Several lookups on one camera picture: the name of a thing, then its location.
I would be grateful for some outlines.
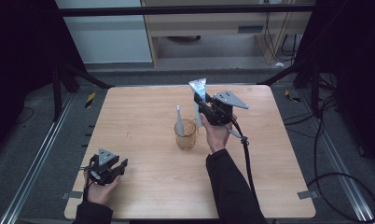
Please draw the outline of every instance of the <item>black cable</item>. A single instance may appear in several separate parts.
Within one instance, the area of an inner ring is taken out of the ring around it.
[[[300,133],[300,132],[298,132],[298,131],[295,131],[295,130],[292,130],[292,129],[288,129],[288,128],[286,128],[286,129],[287,129],[288,131],[290,131],[290,132],[297,133],[297,134],[303,135],[303,136],[305,136],[305,137],[315,138],[315,136],[310,136],[310,135],[307,135],[307,134],[305,134],[305,133]]]
[[[304,115],[311,115],[311,114],[312,114],[312,112],[307,112],[307,113],[304,113],[304,114],[292,116],[292,117],[287,118],[287,119],[283,119],[283,121],[286,121],[286,120],[289,120],[289,119],[295,119],[295,118],[298,118],[298,117],[301,117],[301,116],[304,116]]]
[[[300,120],[295,121],[295,122],[285,123],[284,126],[287,126],[287,125],[294,125],[294,124],[302,123],[302,122],[304,122],[304,121],[306,121],[306,120],[308,120],[308,119],[310,119],[310,118],[312,118],[312,117],[314,117],[314,116],[315,116],[314,114],[311,114],[309,117],[306,117],[306,118],[304,118],[304,119],[300,119]]]
[[[296,48],[296,37],[297,37],[298,35],[295,35],[295,38],[294,38],[294,40],[293,40],[293,48],[292,48],[292,60],[290,61],[290,65],[292,66],[293,65],[293,61],[295,61],[295,59],[296,59],[296,50],[295,50],[295,48]]]
[[[89,187],[94,183],[94,181],[90,182],[90,174],[88,171],[91,171],[91,160],[89,162],[89,165],[86,167],[80,167],[80,170],[83,170],[84,172],[87,172],[86,174],[86,181],[85,181],[85,187],[83,189],[83,201],[87,202],[88,201],[88,196],[89,196]]]
[[[252,178],[252,172],[251,172],[251,160],[249,158],[248,138],[246,136],[243,136],[243,132],[240,129],[240,125],[237,123],[237,120],[234,117],[231,117],[231,123],[234,125],[234,127],[237,129],[238,133],[241,136],[241,143],[243,144],[243,152],[245,155],[245,165],[246,165],[246,173],[248,176],[248,183],[251,189],[252,196],[254,196],[254,198],[257,200],[257,195],[255,194],[254,180]]]
[[[270,34],[270,30],[269,30],[269,18],[270,18],[270,12],[266,12],[266,28],[264,30],[264,42],[267,46],[267,49],[269,50],[272,58],[276,61],[276,62],[279,62],[279,63],[283,63],[283,62],[287,62],[287,61],[290,61],[291,59],[281,59],[277,56],[277,52],[275,52],[275,47],[274,47],[274,44],[272,42],[272,38],[271,38],[271,34]],[[267,43],[267,38],[266,38],[266,35],[269,34],[269,38],[270,38],[270,42],[271,42],[271,45],[272,45],[272,50],[269,46],[269,44]]]
[[[321,189],[321,186],[319,184],[319,179],[323,178],[323,177],[326,177],[326,176],[330,176],[330,175],[344,175],[344,176],[347,176],[347,177],[350,177],[351,179],[355,180],[357,183],[359,183],[359,185],[361,187],[363,187],[365,189],[365,191],[371,196],[371,198],[373,199],[373,201],[375,202],[375,197],[374,197],[374,194],[370,191],[370,189],[368,187],[366,187],[361,181],[359,181],[357,178],[351,176],[351,175],[347,175],[347,174],[343,174],[343,173],[329,173],[329,174],[324,174],[324,175],[320,175],[318,176],[318,170],[317,170],[317,145],[318,145],[318,139],[319,139],[319,135],[320,135],[320,132],[321,132],[321,128],[323,126],[323,123],[324,123],[324,116],[323,116],[323,113],[325,111],[325,108],[326,108],[326,105],[330,102],[332,102],[332,100],[334,100],[333,97],[330,98],[329,101],[325,101],[323,103],[323,105],[321,106],[321,109],[320,109],[320,123],[319,123],[319,126],[318,126],[318,131],[316,133],[316,136],[315,136],[315,140],[314,140],[314,151],[313,151],[313,169],[314,169],[314,180],[310,181],[309,184],[307,185],[307,187],[309,187],[313,182],[316,183],[316,187],[318,188],[318,192],[320,193],[320,195],[322,196],[322,199],[324,200],[324,202],[330,207],[332,208],[336,213],[338,213],[339,215],[341,215],[342,217],[350,220],[350,221],[354,221],[354,222],[359,222],[359,223],[372,223],[375,221],[375,217],[373,219],[370,219],[370,220],[359,220],[357,218],[354,218],[354,217],[349,217],[348,215],[342,213],[339,209],[337,209],[333,204],[330,203],[330,201],[327,200],[324,192],[322,191]]]
[[[287,54],[287,53],[286,53],[286,52],[290,52],[290,50],[284,50],[284,45],[285,45],[286,40],[287,40],[287,35],[285,35],[285,37],[284,37],[283,45],[281,46],[281,52],[282,52],[285,56],[292,56],[291,54]]]
[[[321,84],[323,85],[323,89],[330,90],[330,91],[335,91],[336,86],[333,84],[333,80],[330,77],[330,81],[322,77],[321,75],[319,76],[319,80],[321,81]]]
[[[330,79],[330,83],[332,84],[332,86],[336,89],[336,85],[334,84],[334,81],[333,81],[333,76],[331,74],[329,74],[329,79]]]
[[[31,108],[31,107],[23,107],[23,109],[29,109],[29,110],[31,110],[31,115],[28,117],[28,119],[25,119],[25,120],[23,120],[23,121],[20,121],[20,122],[17,122],[17,123],[15,123],[15,125],[19,125],[19,124],[23,124],[24,122],[26,122],[27,120],[29,120],[30,118],[32,118],[33,117],[33,115],[34,115],[34,110]]]

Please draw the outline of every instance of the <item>human hand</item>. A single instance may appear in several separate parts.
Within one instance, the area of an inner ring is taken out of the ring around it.
[[[84,173],[85,179],[88,178],[87,172]],[[114,181],[105,186],[98,185],[97,183],[93,183],[93,181],[89,178],[89,192],[88,192],[88,202],[90,203],[98,203],[101,205],[106,206],[109,201],[110,192],[118,185],[118,181],[120,180],[120,175],[118,175]]]
[[[203,113],[200,113],[200,116],[201,123],[207,131],[207,143],[212,153],[225,148],[229,140],[229,129],[232,127],[231,123],[225,126],[214,126],[208,122]]]

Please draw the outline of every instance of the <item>amber glass cup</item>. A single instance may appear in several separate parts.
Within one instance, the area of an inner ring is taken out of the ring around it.
[[[196,143],[197,125],[194,121],[189,119],[182,119],[182,122],[184,124],[184,136],[179,135],[176,131],[176,123],[174,126],[176,144],[179,148],[188,150],[193,148]]]

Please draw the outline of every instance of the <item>person's right hand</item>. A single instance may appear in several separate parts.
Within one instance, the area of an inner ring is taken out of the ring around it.
[[[231,123],[225,126],[214,126],[208,122],[203,113],[200,113],[200,116],[201,123],[207,131],[207,143],[212,153],[225,148],[229,140],[229,129],[232,127]]]

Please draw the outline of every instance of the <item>person's left hand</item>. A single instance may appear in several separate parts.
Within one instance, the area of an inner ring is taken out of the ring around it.
[[[98,203],[104,206],[109,201],[109,195],[112,189],[114,189],[118,185],[118,181],[120,180],[120,175],[118,175],[114,181],[105,186],[98,185],[97,183],[92,183],[93,181],[89,180],[89,192],[88,192],[88,202],[90,203]]]

